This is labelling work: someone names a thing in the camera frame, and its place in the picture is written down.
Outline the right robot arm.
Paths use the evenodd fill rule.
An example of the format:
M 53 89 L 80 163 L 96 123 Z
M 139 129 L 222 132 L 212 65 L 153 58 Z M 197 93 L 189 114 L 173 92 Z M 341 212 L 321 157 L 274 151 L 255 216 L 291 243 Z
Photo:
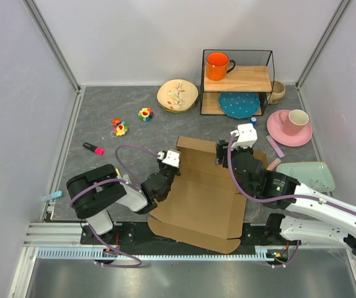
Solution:
M 254 157 L 251 147 L 236 145 L 236 137 L 216 143 L 215 163 L 228 169 L 232 182 L 246 199 L 317 219 L 314 225 L 304 228 L 293 218 L 272 214 L 263 230 L 268 243 L 275 245 L 283 239 L 331 240 L 351 249 L 356 256 L 356 205 L 315 191 L 291 176 L 267 170 Z

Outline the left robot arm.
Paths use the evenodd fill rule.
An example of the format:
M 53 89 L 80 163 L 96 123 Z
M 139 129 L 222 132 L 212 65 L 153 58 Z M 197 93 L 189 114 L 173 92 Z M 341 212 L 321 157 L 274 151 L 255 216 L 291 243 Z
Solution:
M 107 209 L 116 203 L 136 214 L 147 214 L 167 198 L 178 175 L 178 167 L 160 162 L 159 171 L 137 187 L 127 175 L 119 175 L 115 166 L 106 164 L 69 179 L 66 187 L 76 217 L 93 228 L 98 241 L 109 244 L 116 230 Z

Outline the brown cardboard box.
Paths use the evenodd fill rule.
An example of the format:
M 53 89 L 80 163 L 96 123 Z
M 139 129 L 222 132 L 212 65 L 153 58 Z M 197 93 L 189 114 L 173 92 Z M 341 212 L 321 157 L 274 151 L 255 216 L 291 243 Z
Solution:
M 216 143 L 180 136 L 180 176 L 167 199 L 151 211 L 148 226 L 158 236 L 228 254 L 238 248 L 246 198 L 228 169 L 215 164 Z

